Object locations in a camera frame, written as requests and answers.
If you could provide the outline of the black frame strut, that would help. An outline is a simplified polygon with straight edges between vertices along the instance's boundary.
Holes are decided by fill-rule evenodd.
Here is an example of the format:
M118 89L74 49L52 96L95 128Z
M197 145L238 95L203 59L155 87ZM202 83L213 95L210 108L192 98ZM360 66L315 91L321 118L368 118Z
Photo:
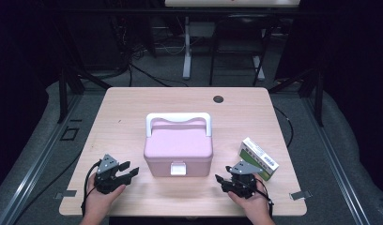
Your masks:
M314 119L317 122L317 124L320 127L322 127L324 76L320 69L308 68L295 77L285 79L283 82L275 85L268 91L271 94L280 92L281 90L285 89L286 87L290 86L292 83L295 83L297 81L302 81L302 85L298 90L298 94L301 98L308 98L311 95L311 93L314 93Z
M102 81L101 79L93 76L91 73L76 67L64 67L59 75L59 103L60 114L58 124L62 123L69 113L68 104L68 87L75 95L82 95L84 93L84 85L81 79L85 78L97 86L108 90L111 85Z

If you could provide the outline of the person's left hand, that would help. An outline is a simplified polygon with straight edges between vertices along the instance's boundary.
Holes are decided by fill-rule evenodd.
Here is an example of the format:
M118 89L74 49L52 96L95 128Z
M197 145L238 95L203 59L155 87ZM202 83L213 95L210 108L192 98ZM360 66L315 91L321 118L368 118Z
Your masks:
M93 173L88 179L87 192L89 193L85 202L85 214L83 218L104 219L111 210L113 202L123 193L126 186L121 185L109 194L96 191L96 174Z

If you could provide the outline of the metal floor rail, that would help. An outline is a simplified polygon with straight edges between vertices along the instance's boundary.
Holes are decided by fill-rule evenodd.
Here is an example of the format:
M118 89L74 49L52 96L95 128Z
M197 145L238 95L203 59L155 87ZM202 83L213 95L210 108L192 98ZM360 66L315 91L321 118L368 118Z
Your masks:
M335 153L334 147L326 133L326 130L321 127L314 117L314 105L308 98L301 100L311 123L313 124L314 130L319 136L320 141L324 146L324 155L327 159L331 172L336 180L336 183L343 195L346 205L350 211L352 218L356 225L371 225L365 211L363 210L360 200L356 194L355 189L351 185L344 167L338 156Z
M69 116L82 97L75 95L69 98L68 112L60 123L54 117L56 113L60 113L59 100L49 100L36 129L0 186L0 225L12 225L23 210L54 151L59 135L65 130Z

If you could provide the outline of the white desk top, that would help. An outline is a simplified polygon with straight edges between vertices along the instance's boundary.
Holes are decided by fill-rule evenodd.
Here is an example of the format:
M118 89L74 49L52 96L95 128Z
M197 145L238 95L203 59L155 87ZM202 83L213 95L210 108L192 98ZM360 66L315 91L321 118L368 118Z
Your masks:
M164 0L174 8L297 8L300 0Z

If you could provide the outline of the white box under desk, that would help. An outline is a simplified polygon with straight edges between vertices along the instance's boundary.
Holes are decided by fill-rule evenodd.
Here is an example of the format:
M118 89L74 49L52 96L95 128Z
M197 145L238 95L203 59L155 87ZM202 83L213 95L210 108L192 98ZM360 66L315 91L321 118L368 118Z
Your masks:
M215 29L214 22L190 22L189 31L191 37L210 38Z

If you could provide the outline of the grey tape strip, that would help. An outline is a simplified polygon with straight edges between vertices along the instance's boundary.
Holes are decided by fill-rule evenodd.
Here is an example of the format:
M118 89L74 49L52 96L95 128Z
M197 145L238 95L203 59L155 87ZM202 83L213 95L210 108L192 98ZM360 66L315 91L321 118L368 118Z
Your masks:
M57 200L63 199L65 197L75 197L77 190L64 190L62 192L56 192L54 198Z
M296 200L306 200L312 197L312 193L309 190L301 190L298 192L290 193L290 198L294 201Z

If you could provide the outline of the white desk leg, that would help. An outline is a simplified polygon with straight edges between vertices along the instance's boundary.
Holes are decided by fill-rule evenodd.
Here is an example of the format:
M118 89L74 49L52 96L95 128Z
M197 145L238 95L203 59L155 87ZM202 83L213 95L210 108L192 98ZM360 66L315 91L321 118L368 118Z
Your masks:
M264 71L262 69L262 65L261 65L261 61L260 61L260 57L259 56L254 56L253 57L253 64L256 68L255 72L257 73L257 80L259 82L262 82L265 80L265 74L264 74Z
M185 18L184 40L185 40L185 56L184 56L184 66L183 66L182 77L184 80L188 80L191 77L191 68L192 68L190 21L188 17Z

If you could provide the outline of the person's right hand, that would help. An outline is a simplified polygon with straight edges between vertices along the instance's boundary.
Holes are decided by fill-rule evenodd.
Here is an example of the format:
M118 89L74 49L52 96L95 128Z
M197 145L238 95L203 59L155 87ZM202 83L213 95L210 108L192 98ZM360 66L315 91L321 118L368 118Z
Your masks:
M263 179L257 173L254 174L254 177L256 179L257 192L251 198L240 198L237 194L231 191L228 192L228 196L234 203L243 209L245 216L250 222L257 220L273 221L272 217L269 215L268 200L263 196L263 194L267 193Z

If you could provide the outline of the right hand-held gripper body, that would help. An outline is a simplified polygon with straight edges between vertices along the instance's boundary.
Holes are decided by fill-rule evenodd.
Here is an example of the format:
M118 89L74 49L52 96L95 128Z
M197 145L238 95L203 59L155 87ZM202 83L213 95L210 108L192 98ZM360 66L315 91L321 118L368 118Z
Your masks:
M262 170L244 160L241 160L239 163L231 167L233 169L233 171L230 172L231 178L226 180L231 184L229 191L237 194L240 198L251 198L257 190L254 174L260 173Z

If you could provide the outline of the black chair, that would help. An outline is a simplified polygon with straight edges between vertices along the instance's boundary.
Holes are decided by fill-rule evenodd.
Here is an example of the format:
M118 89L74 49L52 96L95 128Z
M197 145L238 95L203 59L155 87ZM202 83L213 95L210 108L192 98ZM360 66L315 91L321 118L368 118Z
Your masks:
M236 76L248 70L256 85L257 73L253 57L259 56L263 68L272 32L279 24L272 15L233 14L217 21L210 48L209 84L216 76Z

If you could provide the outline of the green white medicine box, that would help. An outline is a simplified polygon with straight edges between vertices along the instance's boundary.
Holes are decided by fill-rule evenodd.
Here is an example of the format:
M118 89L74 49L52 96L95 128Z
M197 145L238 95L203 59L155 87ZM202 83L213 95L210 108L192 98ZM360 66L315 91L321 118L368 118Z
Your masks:
M239 155L246 162L260 168L262 170L260 176L265 181L268 181L279 168L279 164L249 137L241 142Z

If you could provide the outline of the pink storage box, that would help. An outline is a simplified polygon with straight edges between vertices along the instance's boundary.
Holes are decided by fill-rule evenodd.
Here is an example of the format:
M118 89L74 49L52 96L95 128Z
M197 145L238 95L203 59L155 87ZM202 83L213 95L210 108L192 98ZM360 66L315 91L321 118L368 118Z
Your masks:
M144 157L156 177L204 177L213 159L207 112L155 112L146 116Z

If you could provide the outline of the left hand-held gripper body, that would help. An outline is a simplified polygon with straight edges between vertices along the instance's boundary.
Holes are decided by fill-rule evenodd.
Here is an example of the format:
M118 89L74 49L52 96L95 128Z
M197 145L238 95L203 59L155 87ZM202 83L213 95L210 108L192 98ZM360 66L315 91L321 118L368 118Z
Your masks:
M102 158L95 176L95 188L98 192L108 194L115 190L114 180L118 168L119 162L110 155L106 154Z

